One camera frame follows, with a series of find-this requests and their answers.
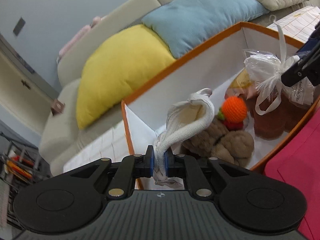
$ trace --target brown plush toy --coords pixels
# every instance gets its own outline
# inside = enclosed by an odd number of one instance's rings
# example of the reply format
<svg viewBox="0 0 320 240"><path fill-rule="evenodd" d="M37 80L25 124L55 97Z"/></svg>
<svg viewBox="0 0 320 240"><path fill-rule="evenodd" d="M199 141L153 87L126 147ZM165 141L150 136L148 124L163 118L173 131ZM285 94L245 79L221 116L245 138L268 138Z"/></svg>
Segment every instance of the brown plush toy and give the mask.
<svg viewBox="0 0 320 240"><path fill-rule="evenodd" d="M206 130L185 140L182 146L200 157L216 157L245 167L254 150L254 140L246 131L229 131L215 117Z"/></svg>

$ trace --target orange crochet ball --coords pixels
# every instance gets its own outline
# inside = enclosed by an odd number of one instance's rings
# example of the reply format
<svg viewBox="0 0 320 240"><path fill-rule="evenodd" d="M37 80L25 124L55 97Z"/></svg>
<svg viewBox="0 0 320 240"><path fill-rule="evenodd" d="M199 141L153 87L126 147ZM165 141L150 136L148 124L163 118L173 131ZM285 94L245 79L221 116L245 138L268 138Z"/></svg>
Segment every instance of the orange crochet ball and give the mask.
<svg viewBox="0 0 320 240"><path fill-rule="evenodd" d="M233 96L224 101L221 111L228 122L240 123L247 116L247 106L242 98Z"/></svg>

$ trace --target crochet toy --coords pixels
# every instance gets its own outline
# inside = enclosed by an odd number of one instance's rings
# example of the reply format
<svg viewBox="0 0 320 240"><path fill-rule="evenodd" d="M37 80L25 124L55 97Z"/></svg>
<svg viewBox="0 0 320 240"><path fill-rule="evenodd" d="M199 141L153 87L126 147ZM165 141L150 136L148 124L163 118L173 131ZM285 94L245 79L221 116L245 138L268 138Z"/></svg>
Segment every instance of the crochet toy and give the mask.
<svg viewBox="0 0 320 240"><path fill-rule="evenodd" d="M215 117L206 130L185 140L182 146L189 150L184 150L184 154L216 157L245 167L254 150L254 140L246 131L228 131Z"/></svg>
<svg viewBox="0 0 320 240"><path fill-rule="evenodd" d="M243 120L247 117L247 106L240 97L227 98L219 109L218 119L228 128L229 131L241 130Z"/></svg>

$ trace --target dish rack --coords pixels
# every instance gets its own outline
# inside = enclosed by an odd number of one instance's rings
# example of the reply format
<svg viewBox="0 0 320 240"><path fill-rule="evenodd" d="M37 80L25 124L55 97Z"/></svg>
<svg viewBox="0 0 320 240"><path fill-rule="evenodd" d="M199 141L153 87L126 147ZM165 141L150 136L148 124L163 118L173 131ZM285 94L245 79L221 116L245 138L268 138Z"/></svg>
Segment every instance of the dish rack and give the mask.
<svg viewBox="0 0 320 240"><path fill-rule="evenodd" d="M0 152L0 226L22 229L13 210L16 195L25 187L51 177L43 168L38 148L0 133L8 147Z"/></svg>

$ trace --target metal rack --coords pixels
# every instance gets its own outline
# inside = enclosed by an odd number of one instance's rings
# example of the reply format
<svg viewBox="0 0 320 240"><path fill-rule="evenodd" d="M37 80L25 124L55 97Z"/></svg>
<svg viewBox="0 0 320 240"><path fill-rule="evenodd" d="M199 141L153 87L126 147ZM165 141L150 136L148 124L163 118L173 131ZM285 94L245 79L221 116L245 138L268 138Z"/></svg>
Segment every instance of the metal rack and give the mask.
<svg viewBox="0 0 320 240"><path fill-rule="evenodd" d="M50 178L50 175L42 169L42 158L38 152L38 148L10 138L2 132L0 133L0 137L3 137L8 141L6 151L0 152L0 179L10 186L6 214L7 223L15 228L22 229L13 211L13 201L16 195L23 188ZM10 158L9 154L12 151L19 157L17 161ZM22 162L24 160L28 160L32 165L28 166L23 164ZM28 175L28 177L23 176L23 174L18 173L9 167L9 162L14 164L15 167L20 168ZM7 170L10 170L9 173L5 172L5 166L7 166Z"/></svg>

